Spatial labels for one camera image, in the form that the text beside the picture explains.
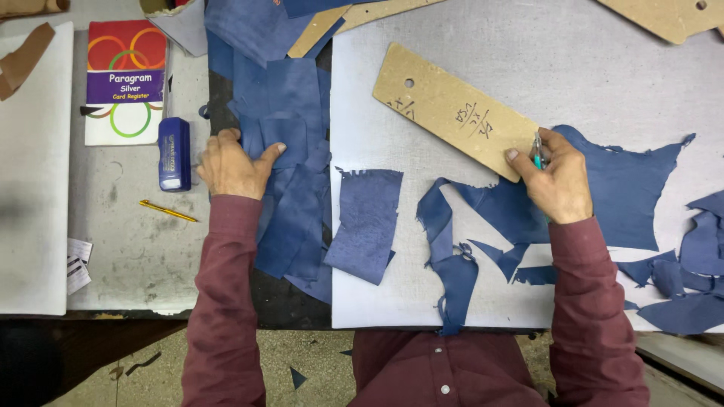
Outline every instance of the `maroon shirt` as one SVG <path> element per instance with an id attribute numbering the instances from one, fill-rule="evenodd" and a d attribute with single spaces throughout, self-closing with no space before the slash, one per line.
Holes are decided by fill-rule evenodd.
<path id="1" fill-rule="evenodd" d="M 211 199 L 188 321 L 183 406 L 264 406 L 249 273 L 261 202 Z M 550 347 L 561 406 L 648 406 L 643 362 L 595 218 L 550 225 L 558 270 Z M 512 335 L 360 331 L 350 406 L 544 406 Z"/>

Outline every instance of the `man's left hand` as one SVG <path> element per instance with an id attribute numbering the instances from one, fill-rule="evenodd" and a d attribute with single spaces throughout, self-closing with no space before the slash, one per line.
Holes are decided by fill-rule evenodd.
<path id="1" fill-rule="evenodd" d="M 236 195 L 261 200 L 274 162 L 287 146 L 275 143 L 258 160 L 252 161 L 239 145 L 241 132 L 226 129 L 209 137 L 196 172 L 212 195 Z"/>

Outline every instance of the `book cover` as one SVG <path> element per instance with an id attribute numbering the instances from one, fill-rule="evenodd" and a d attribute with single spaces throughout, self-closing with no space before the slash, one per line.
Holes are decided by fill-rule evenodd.
<path id="1" fill-rule="evenodd" d="M 148 20 L 88 28 L 87 146 L 153 144 L 164 118 L 166 36 Z"/>

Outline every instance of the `white cutting board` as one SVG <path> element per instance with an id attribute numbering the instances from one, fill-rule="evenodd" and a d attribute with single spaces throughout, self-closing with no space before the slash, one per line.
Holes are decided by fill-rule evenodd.
<path id="1" fill-rule="evenodd" d="M 0 313 L 65 314 L 73 23 L 0 102 Z M 0 57 L 27 34 L 0 38 Z"/>
<path id="2" fill-rule="evenodd" d="M 661 251 L 681 244 L 696 211 L 685 204 L 724 189 L 724 52 L 715 33 L 671 46 L 593 1 L 449 0 L 355 28 L 334 37 L 332 167 L 405 173 L 392 250 L 380 286 L 334 270 L 332 327 L 441 325 L 442 283 L 424 264 L 429 246 L 415 219 L 417 203 L 437 177 L 475 186 L 497 175 L 390 110 L 372 89 L 391 42 L 422 55 L 541 126 L 568 124 L 590 141 L 646 151 L 696 140 L 682 150 L 656 207 Z M 332 172 L 333 230 L 339 227 L 340 175 Z M 449 188 L 453 239 L 510 245 Z M 614 261 L 654 253 L 610 248 Z M 548 328 L 553 286 L 507 285 L 502 272 L 473 247 L 480 272 L 466 324 Z M 550 246 L 533 245 L 522 267 L 550 264 Z M 636 289 L 619 273 L 626 299 L 645 306 L 664 299 L 653 286 Z M 655 330 L 632 311 L 637 330 Z M 724 326 L 710 332 L 724 332 Z"/>

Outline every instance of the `floor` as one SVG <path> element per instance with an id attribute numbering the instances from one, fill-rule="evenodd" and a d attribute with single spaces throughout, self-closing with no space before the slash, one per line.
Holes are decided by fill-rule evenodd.
<path id="1" fill-rule="evenodd" d="M 99 369 L 52 407 L 176 407 L 181 404 L 181 373 L 186 355 L 183 330 Z M 352 358 L 354 332 L 258 331 L 266 403 L 274 406 L 345 406 L 355 395 Z M 550 333 L 516 337 L 538 388 L 555 388 L 550 373 Z M 143 364 L 161 355 L 146 367 Z M 297 390 L 290 368 L 306 377 Z"/>

